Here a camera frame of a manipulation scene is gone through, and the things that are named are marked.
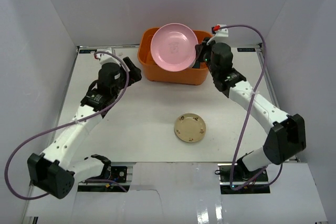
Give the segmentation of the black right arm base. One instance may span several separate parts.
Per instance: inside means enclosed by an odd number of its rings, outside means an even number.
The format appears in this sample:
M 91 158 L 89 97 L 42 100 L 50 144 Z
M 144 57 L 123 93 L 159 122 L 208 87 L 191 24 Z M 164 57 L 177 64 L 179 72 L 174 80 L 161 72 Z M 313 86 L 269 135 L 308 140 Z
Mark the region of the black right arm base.
M 233 190 L 233 188 L 243 185 L 249 179 L 254 177 L 260 170 L 261 169 L 258 169 L 254 172 L 245 173 L 240 168 L 235 167 L 232 185 L 229 184 L 231 164 L 219 164 L 217 170 L 215 170 L 214 173 L 219 178 L 220 192 L 222 195 L 269 194 L 269 178 L 265 170 L 242 189 Z

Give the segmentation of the pink round plate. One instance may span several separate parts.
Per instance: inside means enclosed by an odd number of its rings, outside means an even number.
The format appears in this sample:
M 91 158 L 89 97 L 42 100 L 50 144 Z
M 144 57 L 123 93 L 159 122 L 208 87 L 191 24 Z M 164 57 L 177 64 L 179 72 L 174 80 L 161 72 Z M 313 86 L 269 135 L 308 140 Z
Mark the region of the pink round plate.
M 189 27 L 170 23 L 154 33 L 150 53 L 160 68 L 169 72 L 179 72 L 194 65 L 197 44 L 198 39 Z

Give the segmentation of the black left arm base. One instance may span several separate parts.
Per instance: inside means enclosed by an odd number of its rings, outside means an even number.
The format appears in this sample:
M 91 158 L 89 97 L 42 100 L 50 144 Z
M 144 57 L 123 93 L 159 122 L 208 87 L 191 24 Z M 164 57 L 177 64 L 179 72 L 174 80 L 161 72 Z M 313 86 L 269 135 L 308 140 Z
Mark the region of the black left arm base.
M 78 186 L 78 192 L 87 193 L 126 193 L 132 181 L 132 167 L 112 166 L 108 179 L 112 182 L 84 182 Z

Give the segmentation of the teal square plate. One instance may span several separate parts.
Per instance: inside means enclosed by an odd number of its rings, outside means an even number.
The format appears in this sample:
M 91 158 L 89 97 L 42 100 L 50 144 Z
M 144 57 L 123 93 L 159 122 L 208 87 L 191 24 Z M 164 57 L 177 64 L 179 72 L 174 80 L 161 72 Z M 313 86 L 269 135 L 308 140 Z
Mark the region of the teal square plate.
M 192 66 L 192 69 L 204 69 L 204 68 L 207 68 L 207 65 L 205 62 L 196 61 Z

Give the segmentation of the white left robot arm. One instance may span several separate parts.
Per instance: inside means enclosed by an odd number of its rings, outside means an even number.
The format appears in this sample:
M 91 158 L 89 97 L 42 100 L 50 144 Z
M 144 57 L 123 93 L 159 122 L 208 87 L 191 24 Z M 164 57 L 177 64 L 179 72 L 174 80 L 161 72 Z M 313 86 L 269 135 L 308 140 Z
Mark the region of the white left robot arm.
M 65 198 L 76 182 L 92 179 L 104 182 L 110 178 L 111 161 L 107 157 L 93 154 L 76 164 L 71 161 L 125 89 L 142 79 L 141 70 L 128 57 L 118 60 L 108 52 L 101 52 L 100 64 L 98 78 L 81 100 L 72 125 L 67 126 L 41 154 L 31 154 L 27 160 L 33 185 L 58 199 Z

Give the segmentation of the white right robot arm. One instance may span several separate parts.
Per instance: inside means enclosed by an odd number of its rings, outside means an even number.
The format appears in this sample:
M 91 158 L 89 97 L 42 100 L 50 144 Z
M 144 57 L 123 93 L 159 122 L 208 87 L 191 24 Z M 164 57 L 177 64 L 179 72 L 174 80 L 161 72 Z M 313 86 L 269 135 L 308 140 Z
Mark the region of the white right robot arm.
M 196 45 L 196 58 L 206 63 L 216 89 L 244 108 L 265 130 L 264 145 L 237 160 L 237 175 L 247 182 L 256 170 L 270 164 L 280 165 L 305 150 L 305 121 L 290 115 L 253 90 L 247 79 L 233 67 L 231 47 L 206 37 Z

